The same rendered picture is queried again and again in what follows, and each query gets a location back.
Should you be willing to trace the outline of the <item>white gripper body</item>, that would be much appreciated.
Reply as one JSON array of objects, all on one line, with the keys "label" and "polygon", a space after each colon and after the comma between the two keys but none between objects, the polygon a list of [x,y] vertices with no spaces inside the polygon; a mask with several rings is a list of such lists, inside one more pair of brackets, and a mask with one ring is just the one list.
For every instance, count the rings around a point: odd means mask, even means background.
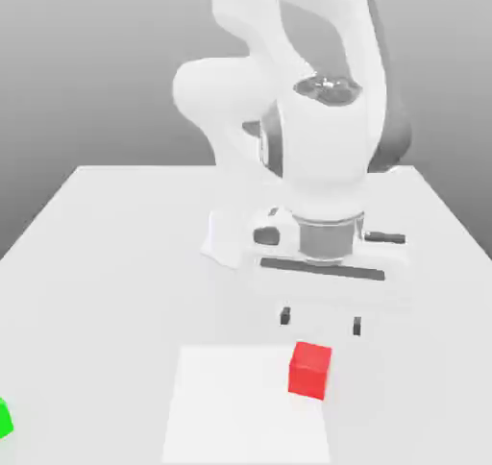
[{"label": "white gripper body", "polygon": [[410,255],[405,246],[361,246],[338,265],[264,257],[250,263],[249,284],[278,301],[403,307],[410,304]]}]

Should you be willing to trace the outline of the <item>small red cube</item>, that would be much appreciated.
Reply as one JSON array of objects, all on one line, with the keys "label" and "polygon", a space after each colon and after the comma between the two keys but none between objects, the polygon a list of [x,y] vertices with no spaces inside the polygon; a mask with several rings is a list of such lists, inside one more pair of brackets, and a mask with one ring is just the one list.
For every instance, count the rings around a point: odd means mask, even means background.
[{"label": "small red cube", "polygon": [[323,401],[331,359],[332,348],[298,341],[289,362],[288,391]]}]

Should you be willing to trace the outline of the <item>small green cube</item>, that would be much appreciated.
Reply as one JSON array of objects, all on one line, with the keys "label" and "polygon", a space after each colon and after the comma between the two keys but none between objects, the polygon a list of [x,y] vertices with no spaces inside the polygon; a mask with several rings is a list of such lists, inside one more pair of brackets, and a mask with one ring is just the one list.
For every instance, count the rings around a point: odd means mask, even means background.
[{"label": "small green cube", "polygon": [[14,430],[12,416],[6,401],[0,398],[0,440],[10,435]]}]

